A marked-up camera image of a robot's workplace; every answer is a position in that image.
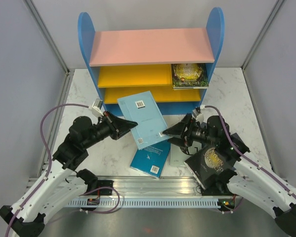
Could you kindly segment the yellow book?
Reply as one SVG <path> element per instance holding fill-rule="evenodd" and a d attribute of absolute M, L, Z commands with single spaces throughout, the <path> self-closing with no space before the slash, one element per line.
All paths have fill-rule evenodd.
<path fill-rule="evenodd" d="M 173 90 L 202 89 L 202 87 L 173 87 Z"/>

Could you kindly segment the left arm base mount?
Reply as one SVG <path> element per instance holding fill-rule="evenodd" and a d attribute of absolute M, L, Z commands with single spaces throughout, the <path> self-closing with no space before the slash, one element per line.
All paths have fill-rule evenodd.
<path fill-rule="evenodd" d="M 87 199 L 87 205 L 88 206 L 99 205 L 100 198 L 102 196 L 110 196 L 112 194 L 112 190 L 107 189 L 107 187 L 112 188 L 113 183 L 114 183 L 113 180 L 99 180 L 99 181 L 97 181 L 96 184 L 93 184 L 93 185 L 89 186 L 87 188 L 88 192 L 93 191 L 93 190 L 98 189 L 98 188 L 102 188 L 102 189 L 97 190 L 97 191 L 93 191 L 92 193 L 88 194 L 88 196 L 95 196 L 95 198 L 88 198 Z"/>

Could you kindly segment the pale grey Gatsby book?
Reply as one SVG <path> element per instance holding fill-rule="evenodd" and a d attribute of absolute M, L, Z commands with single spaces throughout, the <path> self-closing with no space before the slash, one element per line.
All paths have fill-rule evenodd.
<path fill-rule="evenodd" d="M 184 161 L 199 151 L 201 148 L 201 143 L 193 143 L 193 145 L 188 148 L 189 154 L 185 154 L 180 147 L 171 144 L 169 164 L 171 166 L 184 166 Z"/>

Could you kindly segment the light blue book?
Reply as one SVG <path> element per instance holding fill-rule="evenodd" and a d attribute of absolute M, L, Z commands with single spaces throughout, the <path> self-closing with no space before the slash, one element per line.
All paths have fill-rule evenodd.
<path fill-rule="evenodd" d="M 118 105 L 126 120 L 138 123 L 131 129 L 138 149 L 169 139 L 163 134 L 168 128 L 167 123 L 150 91 L 119 98 Z"/>

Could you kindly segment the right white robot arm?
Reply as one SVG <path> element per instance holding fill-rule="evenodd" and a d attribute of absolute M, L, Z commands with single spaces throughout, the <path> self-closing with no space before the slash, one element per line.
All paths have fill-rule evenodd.
<path fill-rule="evenodd" d="M 241 196 L 267 212 L 286 234 L 296 237 L 296 188 L 262 166 L 248 146 L 230 134 L 222 116 L 211 116 L 201 126 L 187 114 L 163 133 L 185 153 L 195 142 L 202 144 L 184 165 L 203 191 Z"/>

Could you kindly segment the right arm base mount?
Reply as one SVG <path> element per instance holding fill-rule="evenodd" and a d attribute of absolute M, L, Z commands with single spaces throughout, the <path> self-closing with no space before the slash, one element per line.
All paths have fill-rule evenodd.
<path fill-rule="evenodd" d="M 227 185 L 217 180 L 210 187 L 204 189 L 201 185 L 196 187 L 196 192 L 202 196 L 218 197 L 219 208 L 214 209 L 215 212 L 221 214 L 233 214 L 242 205 L 244 198 L 233 194 L 227 188 Z"/>

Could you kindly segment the green Alice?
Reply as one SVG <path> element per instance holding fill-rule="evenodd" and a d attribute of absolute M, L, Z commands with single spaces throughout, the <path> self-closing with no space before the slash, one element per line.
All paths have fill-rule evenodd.
<path fill-rule="evenodd" d="M 208 88 L 205 63 L 171 64 L 172 87 Z"/>

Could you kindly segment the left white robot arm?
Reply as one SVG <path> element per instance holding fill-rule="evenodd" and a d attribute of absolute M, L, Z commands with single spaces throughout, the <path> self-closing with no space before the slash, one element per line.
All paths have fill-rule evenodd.
<path fill-rule="evenodd" d="M 98 178 L 87 169 L 80 170 L 61 190 L 58 191 L 57 187 L 88 157 L 88 148 L 107 137 L 118 140 L 137 125 L 109 111 L 104 111 L 96 124 L 86 116 L 76 118 L 46 172 L 16 203 L 0 209 L 0 217 L 8 224 L 5 235 L 14 230 L 20 237 L 37 237 L 70 200 L 80 195 L 94 194 L 98 188 Z"/>

